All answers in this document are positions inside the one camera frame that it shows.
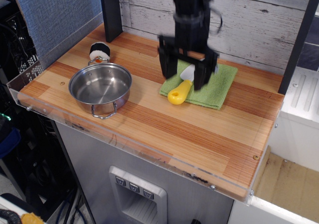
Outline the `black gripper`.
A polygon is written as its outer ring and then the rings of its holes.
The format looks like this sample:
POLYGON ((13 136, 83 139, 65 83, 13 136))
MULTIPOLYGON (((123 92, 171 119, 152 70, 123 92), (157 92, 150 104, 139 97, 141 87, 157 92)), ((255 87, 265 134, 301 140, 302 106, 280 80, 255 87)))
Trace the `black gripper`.
POLYGON ((178 59, 195 64, 194 90, 199 91, 209 82, 217 69, 218 53, 208 44, 210 14, 199 16, 174 15, 174 36, 159 35, 159 61, 166 79, 177 74, 178 59))

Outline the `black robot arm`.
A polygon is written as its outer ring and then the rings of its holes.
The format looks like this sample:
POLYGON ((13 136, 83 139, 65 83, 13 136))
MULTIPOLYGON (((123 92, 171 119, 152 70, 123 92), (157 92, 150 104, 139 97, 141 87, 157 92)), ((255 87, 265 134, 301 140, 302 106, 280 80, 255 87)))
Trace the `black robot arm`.
POLYGON ((177 74, 177 62, 195 65, 194 89, 200 90, 215 72, 219 54, 208 47, 211 0, 173 0, 175 35, 159 36, 159 60, 163 76, 177 74))

